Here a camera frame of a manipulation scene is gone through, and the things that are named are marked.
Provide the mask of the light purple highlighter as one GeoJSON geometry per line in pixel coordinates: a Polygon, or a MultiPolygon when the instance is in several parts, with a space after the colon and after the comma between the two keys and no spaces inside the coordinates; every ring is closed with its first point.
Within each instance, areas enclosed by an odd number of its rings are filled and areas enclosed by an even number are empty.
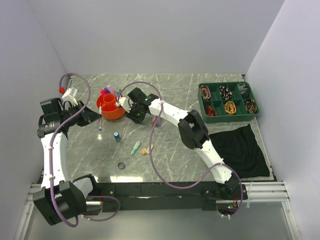
{"type": "Polygon", "coordinates": [[[114,91],[114,89],[113,89],[113,87],[109,84],[109,85],[107,85],[107,90],[111,93],[111,94],[114,94],[115,93],[115,91],[114,91]]]}

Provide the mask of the purple capped black highlighter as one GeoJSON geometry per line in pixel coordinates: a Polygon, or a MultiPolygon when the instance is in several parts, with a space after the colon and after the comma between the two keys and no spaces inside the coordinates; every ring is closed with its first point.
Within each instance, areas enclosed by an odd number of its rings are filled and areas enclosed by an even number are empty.
{"type": "Polygon", "coordinates": [[[103,89],[103,91],[104,91],[106,94],[110,94],[110,91],[109,91],[106,87],[103,89]]]}

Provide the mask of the pink capped black highlighter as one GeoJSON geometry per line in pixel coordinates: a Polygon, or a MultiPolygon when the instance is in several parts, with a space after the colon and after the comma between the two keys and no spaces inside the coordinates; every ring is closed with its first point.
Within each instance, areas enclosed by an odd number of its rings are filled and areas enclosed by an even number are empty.
{"type": "Polygon", "coordinates": [[[100,90],[100,94],[104,96],[104,95],[106,95],[107,93],[106,93],[103,89],[101,89],[101,90],[100,90]]]}

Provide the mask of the blue white pen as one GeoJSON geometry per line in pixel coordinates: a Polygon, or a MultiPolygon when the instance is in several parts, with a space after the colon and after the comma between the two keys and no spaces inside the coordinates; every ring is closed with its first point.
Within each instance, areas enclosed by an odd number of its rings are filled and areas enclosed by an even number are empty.
{"type": "Polygon", "coordinates": [[[98,130],[102,131],[102,120],[103,120],[103,116],[102,116],[102,103],[99,103],[99,120],[98,120],[98,130]]]}

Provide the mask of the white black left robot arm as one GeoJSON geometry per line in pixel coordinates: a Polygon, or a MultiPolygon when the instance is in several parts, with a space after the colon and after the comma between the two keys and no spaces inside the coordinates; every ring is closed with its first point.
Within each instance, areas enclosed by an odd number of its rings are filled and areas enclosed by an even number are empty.
{"type": "Polygon", "coordinates": [[[50,98],[40,102],[43,114],[38,120],[37,135],[43,147],[43,178],[33,203],[47,223],[54,226],[87,212],[86,199],[96,200],[100,188],[91,174],[73,181],[67,171],[68,130],[87,126],[100,115],[81,100],[71,102],[50,98]]]}

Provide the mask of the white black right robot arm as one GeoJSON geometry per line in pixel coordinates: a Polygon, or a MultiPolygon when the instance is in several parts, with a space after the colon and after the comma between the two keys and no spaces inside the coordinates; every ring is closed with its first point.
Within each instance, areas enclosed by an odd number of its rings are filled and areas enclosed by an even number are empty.
{"type": "Polygon", "coordinates": [[[146,95],[138,87],[120,97],[116,105],[125,109],[125,116],[136,124],[145,119],[146,114],[156,116],[172,123],[178,128],[182,143],[194,150],[208,166],[206,174],[212,173],[220,185],[219,193],[224,199],[231,199],[242,187],[240,177],[218,154],[209,137],[209,131],[196,110],[183,110],[163,100],[160,95],[146,95]]]}

